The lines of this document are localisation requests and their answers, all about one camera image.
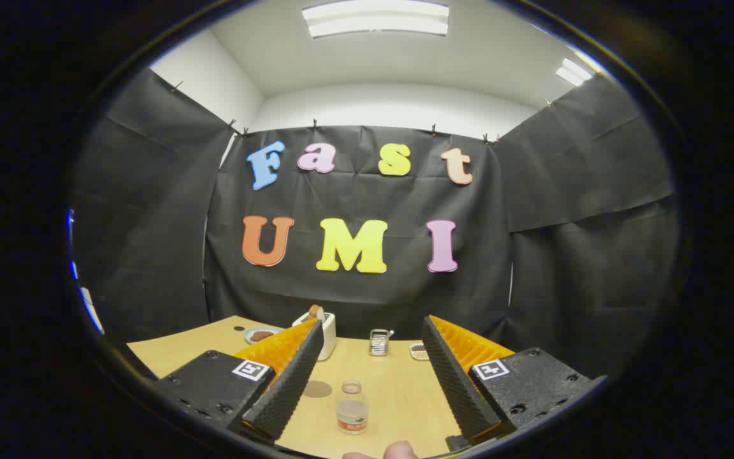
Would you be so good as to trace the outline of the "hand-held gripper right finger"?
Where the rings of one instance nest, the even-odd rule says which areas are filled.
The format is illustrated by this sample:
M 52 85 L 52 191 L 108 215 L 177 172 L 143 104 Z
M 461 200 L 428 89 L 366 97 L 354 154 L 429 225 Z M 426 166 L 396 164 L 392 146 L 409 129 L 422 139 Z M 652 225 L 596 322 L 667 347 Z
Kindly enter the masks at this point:
M 471 446 L 495 441 L 562 415 L 600 389 L 540 347 L 511 351 L 436 316 L 426 316 L 422 343 L 440 388 Z

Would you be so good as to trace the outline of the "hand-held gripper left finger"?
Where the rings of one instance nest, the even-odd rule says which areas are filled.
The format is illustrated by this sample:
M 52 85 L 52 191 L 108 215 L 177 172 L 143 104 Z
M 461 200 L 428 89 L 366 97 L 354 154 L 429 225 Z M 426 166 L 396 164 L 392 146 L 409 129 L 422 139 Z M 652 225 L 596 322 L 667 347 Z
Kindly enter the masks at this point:
M 323 345 L 322 323 L 307 319 L 234 354 L 204 351 L 155 381 L 154 389 L 212 429 L 276 442 Z

